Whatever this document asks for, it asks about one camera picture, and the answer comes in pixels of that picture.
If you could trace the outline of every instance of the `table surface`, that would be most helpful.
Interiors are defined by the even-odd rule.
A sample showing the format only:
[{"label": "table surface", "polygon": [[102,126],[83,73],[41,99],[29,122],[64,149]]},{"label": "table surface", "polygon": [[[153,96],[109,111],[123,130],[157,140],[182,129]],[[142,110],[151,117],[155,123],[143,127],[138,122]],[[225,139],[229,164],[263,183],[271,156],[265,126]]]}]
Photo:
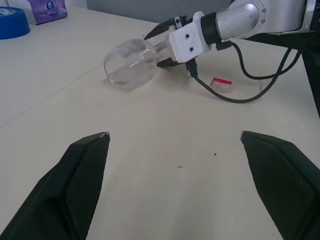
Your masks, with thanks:
[{"label": "table surface", "polygon": [[[78,7],[68,13],[0,41],[0,232],[72,142],[108,131],[88,240],[281,240],[240,136],[246,130],[291,141],[320,167],[320,122],[302,59],[249,104],[211,96],[184,66],[158,69],[124,92],[106,79],[104,55],[155,24]],[[274,73],[285,52],[236,42],[254,75]],[[231,96],[251,97],[267,84],[243,76],[234,49],[213,49],[198,66],[208,83],[232,80]]]}]

